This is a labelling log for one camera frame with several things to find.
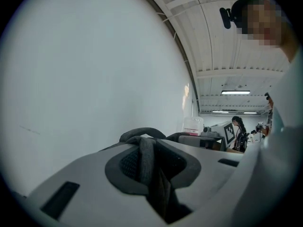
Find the white wall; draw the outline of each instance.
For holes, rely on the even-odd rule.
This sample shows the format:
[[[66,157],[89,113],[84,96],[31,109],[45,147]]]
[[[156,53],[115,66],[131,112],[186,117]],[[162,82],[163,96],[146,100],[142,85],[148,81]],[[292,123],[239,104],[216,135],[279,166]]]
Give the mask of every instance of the white wall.
[[[205,127],[210,127],[212,125],[221,123],[221,122],[225,122],[225,121],[232,121],[232,117],[233,116],[206,116],[206,115],[200,115],[200,117],[202,117],[204,119],[204,125]],[[243,124],[246,128],[247,132],[251,132],[253,130],[256,129],[256,126],[259,122],[263,122],[264,124],[266,123],[266,116],[242,116],[241,117]],[[254,136],[255,140],[259,140],[260,141],[260,134],[256,134]]]
[[[145,0],[28,0],[8,29],[1,169],[20,194],[126,131],[170,135],[191,116],[183,58]]]

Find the camera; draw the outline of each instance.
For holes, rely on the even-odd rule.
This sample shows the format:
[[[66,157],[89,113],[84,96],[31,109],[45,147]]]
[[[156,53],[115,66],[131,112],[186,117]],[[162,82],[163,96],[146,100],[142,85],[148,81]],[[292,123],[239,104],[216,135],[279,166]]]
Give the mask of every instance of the camera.
[[[259,133],[261,132],[261,129],[264,128],[263,122],[259,122],[256,126],[256,132]]]

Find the black slot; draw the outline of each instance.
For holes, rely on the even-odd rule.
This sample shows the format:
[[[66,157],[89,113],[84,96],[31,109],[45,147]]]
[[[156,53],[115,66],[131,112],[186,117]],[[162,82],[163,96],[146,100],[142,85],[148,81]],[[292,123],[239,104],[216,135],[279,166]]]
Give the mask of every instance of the black slot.
[[[79,187],[80,185],[77,183],[66,182],[47,201],[41,211],[54,219],[58,219]]]
[[[226,164],[226,165],[229,165],[229,166],[234,166],[234,167],[237,167],[239,162],[238,161],[233,161],[233,160],[229,160],[229,159],[220,159],[218,160],[218,162],[222,163],[222,164]]]

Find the ceiling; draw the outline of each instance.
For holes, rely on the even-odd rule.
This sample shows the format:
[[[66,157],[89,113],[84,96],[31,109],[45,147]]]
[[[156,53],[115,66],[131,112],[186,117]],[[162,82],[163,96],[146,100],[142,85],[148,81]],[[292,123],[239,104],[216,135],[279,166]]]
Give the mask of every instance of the ceiling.
[[[266,48],[225,29],[220,8],[236,0],[154,0],[169,20],[189,63],[200,114],[228,110],[232,114],[267,111],[264,94],[287,71],[289,62],[278,48]],[[246,96],[223,96],[222,90],[250,90]]]

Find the woman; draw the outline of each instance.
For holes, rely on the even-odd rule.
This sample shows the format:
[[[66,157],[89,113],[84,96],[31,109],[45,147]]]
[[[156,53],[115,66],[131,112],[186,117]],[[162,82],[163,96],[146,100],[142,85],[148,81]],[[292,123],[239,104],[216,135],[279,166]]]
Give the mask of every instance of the woman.
[[[247,138],[246,138],[246,135],[245,135],[246,128],[243,124],[243,121],[240,117],[234,116],[232,118],[232,124],[235,126],[235,132],[236,132],[235,133],[236,140],[234,142],[234,145],[233,145],[234,147],[232,149],[239,150],[239,151],[241,150],[242,152],[244,152],[245,149],[246,149]]]
[[[250,134],[248,135],[248,142],[247,144],[251,144],[251,143],[255,143],[254,141],[254,135],[256,134],[257,132],[255,130],[253,130],[252,132],[250,132]]]

